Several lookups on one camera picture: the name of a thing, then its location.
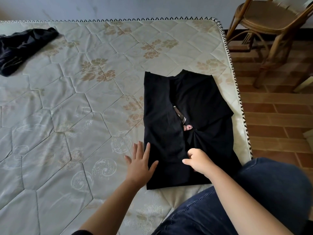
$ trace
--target right hand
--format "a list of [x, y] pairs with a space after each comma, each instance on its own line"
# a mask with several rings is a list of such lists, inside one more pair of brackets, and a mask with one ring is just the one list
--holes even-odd
[[187, 152], [189, 159], [183, 159], [182, 163], [191, 166], [195, 171], [204, 174], [215, 165], [208, 155], [201, 149], [190, 149]]

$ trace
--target dark baseboard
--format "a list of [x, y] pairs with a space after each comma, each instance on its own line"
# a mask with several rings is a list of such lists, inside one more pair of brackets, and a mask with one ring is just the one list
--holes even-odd
[[[233, 36], [245, 31], [245, 29], [237, 29], [234, 31]], [[276, 35], [270, 35], [270, 34], [261, 34], [262, 38], [264, 38], [265, 41], [273, 41], [276, 37]], [[244, 40], [245, 35], [239, 35], [234, 40]], [[313, 28], [301, 28], [297, 31], [294, 40], [298, 41], [313, 41]]]

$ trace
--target wooden chair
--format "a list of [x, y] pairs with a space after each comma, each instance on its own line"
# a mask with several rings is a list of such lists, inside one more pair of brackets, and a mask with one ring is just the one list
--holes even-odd
[[[254, 87], [259, 88], [262, 85], [268, 70], [286, 63], [296, 31], [312, 14], [313, 3], [300, 13], [292, 11], [289, 7], [283, 7], [273, 0], [246, 0], [237, 8], [226, 35], [227, 42], [229, 43], [241, 34], [247, 34], [243, 44], [248, 44], [248, 51], [251, 51], [256, 36], [267, 50], [267, 56], [261, 64], [260, 73], [253, 83]], [[248, 30], [232, 37], [238, 24]], [[261, 33], [276, 35], [270, 49], [260, 35]], [[283, 58], [280, 63], [275, 63], [275, 57], [280, 51], [283, 51]]]

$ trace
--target jeans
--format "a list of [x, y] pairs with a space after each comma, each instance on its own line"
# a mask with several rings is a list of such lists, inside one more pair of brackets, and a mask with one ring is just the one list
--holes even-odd
[[[311, 209], [312, 185], [296, 166], [257, 158], [233, 179], [293, 234], [300, 235]], [[238, 234], [210, 187], [182, 203], [153, 235]]]

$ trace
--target mattress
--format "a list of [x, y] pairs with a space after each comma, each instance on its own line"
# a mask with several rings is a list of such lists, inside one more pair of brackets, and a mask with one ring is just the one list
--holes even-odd
[[[213, 75], [233, 110], [234, 151], [251, 146], [221, 24], [213, 18], [0, 22], [0, 34], [54, 27], [61, 34], [10, 77], [0, 77], [0, 231], [67, 235], [126, 176], [124, 155], [143, 141], [144, 72]], [[151, 234], [211, 185], [140, 189], [119, 235]]]

